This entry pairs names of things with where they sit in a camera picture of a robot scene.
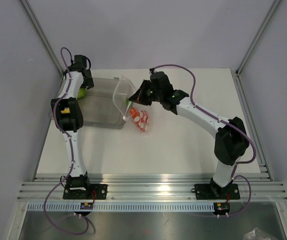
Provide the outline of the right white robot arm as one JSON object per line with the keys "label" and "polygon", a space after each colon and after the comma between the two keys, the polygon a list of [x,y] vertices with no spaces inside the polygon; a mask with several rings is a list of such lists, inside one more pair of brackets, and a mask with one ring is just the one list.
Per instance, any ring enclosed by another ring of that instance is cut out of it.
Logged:
{"label": "right white robot arm", "polygon": [[209,183],[210,195],[220,199],[228,194],[237,164],[250,145],[245,138],[246,130],[240,118],[211,117],[205,109],[191,103],[188,93],[173,89],[170,83],[160,87],[150,80],[144,80],[139,89],[129,97],[129,101],[144,106],[158,102],[165,110],[186,118],[207,131],[214,138],[214,154],[218,160],[215,174]]}

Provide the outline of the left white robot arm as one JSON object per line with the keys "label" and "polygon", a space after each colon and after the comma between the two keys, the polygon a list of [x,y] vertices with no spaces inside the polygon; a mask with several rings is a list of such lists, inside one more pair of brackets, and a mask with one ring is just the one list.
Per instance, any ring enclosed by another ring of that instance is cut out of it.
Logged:
{"label": "left white robot arm", "polygon": [[64,178],[63,198],[83,200],[96,197],[92,189],[82,155],[80,132],[84,118],[78,103],[82,85],[89,87],[92,76],[87,65],[72,63],[66,70],[65,83],[57,98],[51,100],[55,126],[62,133],[68,155],[69,172]]}

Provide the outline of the orange toy carrot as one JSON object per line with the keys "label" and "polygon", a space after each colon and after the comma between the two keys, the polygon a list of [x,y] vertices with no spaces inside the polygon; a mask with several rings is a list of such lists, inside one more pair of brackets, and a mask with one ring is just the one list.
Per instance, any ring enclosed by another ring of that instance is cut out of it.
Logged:
{"label": "orange toy carrot", "polygon": [[135,118],[137,113],[138,113],[138,110],[134,107],[134,103],[131,102],[128,98],[126,99],[126,114],[125,114],[125,117],[126,119],[129,119],[129,118]]}

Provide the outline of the green toy cabbage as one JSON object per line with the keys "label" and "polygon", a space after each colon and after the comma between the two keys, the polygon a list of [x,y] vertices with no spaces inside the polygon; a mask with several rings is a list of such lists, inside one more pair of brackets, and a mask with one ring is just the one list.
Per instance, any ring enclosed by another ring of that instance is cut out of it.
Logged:
{"label": "green toy cabbage", "polygon": [[80,88],[78,95],[77,95],[77,99],[81,99],[81,98],[85,97],[86,93],[87,93],[86,88]]}

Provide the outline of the polka dot zip bag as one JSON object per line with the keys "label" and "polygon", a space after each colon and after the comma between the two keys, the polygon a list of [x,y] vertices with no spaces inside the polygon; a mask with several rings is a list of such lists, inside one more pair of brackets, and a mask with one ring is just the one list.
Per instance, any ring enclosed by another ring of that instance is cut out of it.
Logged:
{"label": "polka dot zip bag", "polygon": [[131,123],[138,131],[147,135],[153,126],[152,115],[146,106],[130,101],[135,91],[133,82],[122,75],[117,79],[112,102],[126,123]]}

